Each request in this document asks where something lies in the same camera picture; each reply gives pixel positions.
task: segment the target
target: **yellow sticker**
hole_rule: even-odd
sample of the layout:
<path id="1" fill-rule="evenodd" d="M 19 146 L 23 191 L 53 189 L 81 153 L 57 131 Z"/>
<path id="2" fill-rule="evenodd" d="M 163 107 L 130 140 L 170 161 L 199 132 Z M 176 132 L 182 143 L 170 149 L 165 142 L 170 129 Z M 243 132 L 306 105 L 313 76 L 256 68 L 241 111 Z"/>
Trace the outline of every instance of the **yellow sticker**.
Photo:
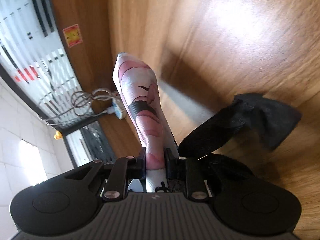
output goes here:
<path id="1" fill-rule="evenodd" d="M 62 30 L 63 35 L 66 38 L 66 42 L 69 48 L 82 43 L 82 36 L 80 33 L 79 24 L 72 25 Z"/>

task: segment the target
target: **black cloth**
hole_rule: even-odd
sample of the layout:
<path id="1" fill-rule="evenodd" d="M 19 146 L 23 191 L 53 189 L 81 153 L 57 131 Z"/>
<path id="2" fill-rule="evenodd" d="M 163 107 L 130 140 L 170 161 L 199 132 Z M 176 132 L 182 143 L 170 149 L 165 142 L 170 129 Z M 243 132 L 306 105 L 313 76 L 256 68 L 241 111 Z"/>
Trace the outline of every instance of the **black cloth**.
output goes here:
<path id="1" fill-rule="evenodd" d="M 273 150 L 290 134 L 301 119 L 292 106 L 263 98 L 261 94 L 236 95 L 232 104 L 193 130 L 178 147 L 180 156 L 196 157 L 223 146 L 239 130 L 248 126 L 262 143 Z"/>

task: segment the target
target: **wooden surface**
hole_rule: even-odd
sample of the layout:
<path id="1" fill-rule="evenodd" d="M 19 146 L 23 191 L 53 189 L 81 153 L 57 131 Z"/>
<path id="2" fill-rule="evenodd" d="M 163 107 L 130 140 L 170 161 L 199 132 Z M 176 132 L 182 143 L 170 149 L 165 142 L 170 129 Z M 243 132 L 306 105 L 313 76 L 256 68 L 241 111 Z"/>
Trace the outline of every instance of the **wooden surface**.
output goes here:
<path id="1" fill-rule="evenodd" d="M 320 238 L 320 0 L 108 0 L 111 51 L 156 72 L 179 143 L 235 94 L 263 93 L 303 118 L 274 152 L 250 131 L 217 152 L 301 201 L 295 233 Z"/>
<path id="2" fill-rule="evenodd" d="M 51 1 L 61 40 L 82 89 L 92 92 L 105 87 L 114 91 L 107 0 Z M 62 30 L 76 23 L 83 43 L 68 48 Z M 109 101 L 98 101 L 92 108 L 99 113 L 109 104 Z M 118 120 L 112 114 L 101 117 L 99 123 L 117 157 L 139 154 L 141 145 L 126 120 Z"/>

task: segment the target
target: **ribbed gray panel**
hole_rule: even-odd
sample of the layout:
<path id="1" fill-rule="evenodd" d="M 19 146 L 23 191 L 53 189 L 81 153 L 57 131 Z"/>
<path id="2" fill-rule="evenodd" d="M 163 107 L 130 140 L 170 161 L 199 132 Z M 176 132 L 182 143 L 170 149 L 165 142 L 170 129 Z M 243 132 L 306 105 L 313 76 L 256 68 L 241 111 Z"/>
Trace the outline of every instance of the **ribbed gray panel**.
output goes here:
<path id="1" fill-rule="evenodd" d="M 291 233 L 252 237 L 223 225 L 205 203 L 187 200 L 182 193 L 129 193 L 106 203 L 85 227 L 63 236 L 40 237 L 20 232 L 14 240 L 297 240 Z"/>

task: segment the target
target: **pink and white fabric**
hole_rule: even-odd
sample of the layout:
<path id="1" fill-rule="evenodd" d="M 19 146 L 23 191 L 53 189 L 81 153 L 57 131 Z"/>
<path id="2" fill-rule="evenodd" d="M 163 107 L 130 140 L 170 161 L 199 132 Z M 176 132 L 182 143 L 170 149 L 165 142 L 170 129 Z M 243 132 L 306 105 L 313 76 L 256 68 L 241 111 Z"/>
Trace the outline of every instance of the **pink and white fabric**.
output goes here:
<path id="1" fill-rule="evenodd" d="M 121 99 L 138 132 L 141 144 L 147 148 L 147 191 L 166 181 L 164 149 L 178 151 L 168 122 L 160 106 L 156 75 L 144 62 L 127 53 L 118 54 L 113 71 Z"/>

